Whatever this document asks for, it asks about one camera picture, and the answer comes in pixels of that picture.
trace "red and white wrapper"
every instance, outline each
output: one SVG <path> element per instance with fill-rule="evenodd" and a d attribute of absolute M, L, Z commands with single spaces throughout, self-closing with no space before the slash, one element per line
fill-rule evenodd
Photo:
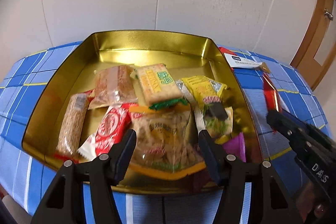
<path fill-rule="evenodd" d="M 97 131 L 86 139 L 78 149 L 78 153 L 88 160 L 93 160 L 101 154 L 108 153 L 113 144 L 121 141 L 126 127 L 131 122 L 128 113 L 131 105 L 133 104 L 110 106 Z"/>
<path fill-rule="evenodd" d="M 274 109 L 278 112 L 281 112 L 282 108 L 280 104 L 279 92 L 271 79 L 265 73 L 262 74 L 262 90 L 265 95 L 267 111 Z"/>

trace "table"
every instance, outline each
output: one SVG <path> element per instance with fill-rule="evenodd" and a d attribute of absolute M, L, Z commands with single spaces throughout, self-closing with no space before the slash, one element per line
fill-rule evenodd
<path fill-rule="evenodd" d="M 29 214 L 33 215 L 55 172 L 26 154 L 21 140 L 34 107 L 56 69 L 81 42 L 52 47 L 17 61 L 0 83 L 0 184 Z M 281 106 L 321 129 L 330 137 L 328 122 L 316 97 L 297 70 L 267 56 L 226 47 L 238 56 L 265 62 L 277 87 Z M 266 123 L 266 105 L 261 72 L 234 69 L 247 97 L 256 124 L 263 158 L 270 160 L 289 193 L 293 195 L 307 181 L 294 162 L 295 153 L 280 133 Z M 83 186 L 87 223 L 94 223 L 90 188 Z M 221 191 L 181 197 L 141 196 L 114 192 L 125 224 L 133 223 L 212 223 Z M 247 224 L 251 185 L 245 186 L 241 223 Z"/>

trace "food label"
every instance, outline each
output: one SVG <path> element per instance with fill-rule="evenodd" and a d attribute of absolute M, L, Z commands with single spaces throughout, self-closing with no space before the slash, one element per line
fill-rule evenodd
<path fill-rule="evenodd" d="M 163 85 L 167 85 L 167 84 L 173 82 L 173 79 L 170 77 L 170 75 L 166 71 L 158 72 L 157 76 L 160 79 L 161 84 L 163 84 Z"/>
<path fill-rule="evenodd" d="M 181 163 L 179 162 L 175 165 L 170 165 L 170 164 L 165 164 L 163 162 L 154 161 L 152 162 L 152 166 L 158 169 L 162 169 L 162 170 L 177 171 L 181 168 Z"/>
<path fill-rule="evenodd" d="M 215 102 L 218 101 L 219 98 L 213 89 L 211 82 L 205 76 L 193 76 L 189 78 L 182 78 L 181 80 L 192 93 L 200 108 L 203 108 L 204 104 L 207 104 L 208 101 L 210 103 L 211 100 L 215 100 Z"/>
<path fill-rule="evenodd" d="M 149 83 L 150 83 L 153 91 L 155 93 L 160 92 L 161 88 L 160 88 L 159 83 L 158 83 L 158 81 L 155 77 L 155 73 L 152 70 L 146 70 L 146 74 L 147 74 L 147 77 L 149 79 Z"/>
<path fill-rule="evenodd" d="M 157 154 L 157 155 L 164 155 L 165 149 L 163 146 L 155 147 L 152 149 L 144 150 L 144 154 Z"/>
<path fill-rule="evenodd" d="M 101 121 L 95 136 L 95 151 L 99 156 L 108 153 L 113 144 L 121 141 L 125 125 L 130 122 L 128 108 L 111 108 Z"/>
<path fill-rule="evenodd" d="M 213 87 L 213 89 L 215 90 L 216 94 L 218 96 L 221 96 L 223 90 L 226 90 L 227 89 L 227 85 L 226 84 L 223 84 L 223 83 L 220 83 L 220 82 L 216 82 L 212 79 L 208 79 Z"/>
<path fill-rule="evenodd" d="M 203 102 L 207 104 L 220 103 L 221 99 L 218 96 L 207 96 L 203 98 Z"/>
<path fill-rule="evenodd" d="M 166 143 L 174 143 L 174 130 L 167 124 L 161 122 L 150 123 L 149 128 L 151 135 L 157 141 L 164 141 Z"/>
<path fill-rule="evenodd" d="M 85 107 L 87 95 L 85 93 L 79 93 L 73 105 L 73 108 L 78 111 L 82 111 Z"/>
<path fill-rule="evenodd" d="M 255 62 L 253 60 L 232 54 L 224 53 L 224 56 L 231 68 L 253 69 L 259 67 L 262 64 L 262 62 Z"/>

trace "snack package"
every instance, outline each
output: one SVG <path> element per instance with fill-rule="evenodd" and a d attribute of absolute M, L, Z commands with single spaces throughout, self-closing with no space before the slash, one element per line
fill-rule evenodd
<path fill-rule="evenodd" d="M 177 180 L 205 168 L 202 157 L 184 138 L 189 106 L 158 113 L 131 107 L 130 114 L 137 135 L 131 169 L 153 178 Z"/>
<path fill-rule="evenodd" d="M 237 56 L 236 54 L 232 55 L 226 52 L 224 52 L 224 57 L 231 68 L 259 69 L 263 72 L 270 73 L 270 70 L 265 62 L 256 62 L 244 57 Z"/>
<path fill-rule="evenodd" d="M 78 93 L 70 97 L 59 132 L 55 157 L 62 160 L 74 158 L 78 149 L 91 92 Z"/>
<path fill-rule="evenodd" d="M 222 145 L 222 147 L 226 153 L 233 154 L 243 162 L 246 162 L 245 140 L 242 132 L 239 133 L 236 137 L 228 140 Z M 209 181 L 211 181 L 211 178 L 207 169 L 194 174 L 194 191 L 200 191 L 202 187 Z"/>
<path fill-rule="evenodd" d="M 132 70 L 128 65 L 101 70 L 96 75 L 95 96 L 89 105 L 89 109 L 136 102 L 137 97 L 130 77 Z"/>
<path fill-rule="evenodd" d="M 87 160 L 108 153 L 113 144 L 123 138 L 126 127 L 131 121 L 128 109 L 132 103 L 110 106 L 101 120 L 98 129 L 90 135 L 78 149 Z"/>
<path fill-rule="evenodd" d="M 218 47 L 218 49 L 220 50 L 221 53 L 228 53 L 228 54 L 231 54 L 231 55 L 237 55 L 235 54 L 233 51 L 230 51 L 229 49 L 227 48 L 224 48 L 224 47 Z"/>
<path fill-rule="evenodd" d="M 187 104 L 164 64 L 144 66 L 136 70 L 146 104 L 159 110 L 178 102 Z"/>
<path fill-rule="evenodd" d="M 209 135 L 215 139 L 216 143 L 225 143 L 228 140 L 227 135 L 232 132 L 233 109 L 232 107 L 223 108 L 227 118 L 223 119 L 223 116 L 218 118 L 208 111 L 209 107 L 203 101 L 203 98 L 207 94 L 212 94 L 213 97 L 214 94 L 216 94 L 219 101 L 221 101 L 219 97 L 223 90 L 227 88 L 227 85 L 211 80 L 205 76 L 190 77 L 189 83 L 196 83 L 196 85 L 198 85 L 194 87 L 194 94 L 198 95 L 198 100 L 196 100 L 191 92 L 193 85 L 189 85 L 191 87 L 189 89 L 183 80 L 185 79 L 178 80 L 176 84 L 194 110 L 197 131 L 200 132 L 206 129 Z"/>
<path fill-rule="evenodd" d="M 215 92 L 209 79 L 205 76 L 193 76 L 181 79 L 196 99 L 198 107 L 209 117 L 224 121 L 227 119 L 221 99 Z"/>

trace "wooden door frame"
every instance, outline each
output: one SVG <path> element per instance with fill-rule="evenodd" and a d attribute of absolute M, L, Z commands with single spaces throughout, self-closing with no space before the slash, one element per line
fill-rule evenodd
<path fill-rule="evenodd" d="M 304 38 L 303 38 L 303 40 L 300 44 L 300 47 L 298 48 L 298 50 L 295 54 L 292 62 L 290 63 L 290 65 L 293 66 L 294 68 L 297 68 L 298 65 L 300 64 L 300 62 L 302 61 L 303 57 L 307 53 L 307 50 L 312 43 L 312 39 L 315 35 L 319 34 L 319 36 L 321 37 L 321 40 L 319 41 L 319 43 L 322 42 L 322 39 L 323 39 L 323 37 L 324 37 L 328 27 L 329 27 L 329 22 L 325 25 L 324 28 L 319 28 L 318 29 L 319 23 L 321 21 L 321 15 L 324 14 L 325 7 L 331 7 L 331 9 L 329 8 L 328 11 L 332 12 L 332 6 L 333 6 L 333 0 L 317 0 L 316 1 L 316 6 L 315 6 L 315 9 L 314 9 L 313 15 L 311 17 L 309 26 L 307 28 L 307 31 L 305 33 L 305 36 L 304 36 Z M 314 90 L 317 87 L 317 85 L 322 80 L 323 76 L 328 71 L 330 65 L 332 64 L 332 62 L 335 58 L 335 55 L 336 55 L 336 39 L 335 39 L 335 44 L 334 44 L 333 48 L 331 49 L 331 51 L 328 54 L 325 62 L 322 65 L 322 72 L 320 73 L 320 75 L 317 77 L 317 79 L 315 80 L 315 82 L 311 86 L 312 90 Z"/>

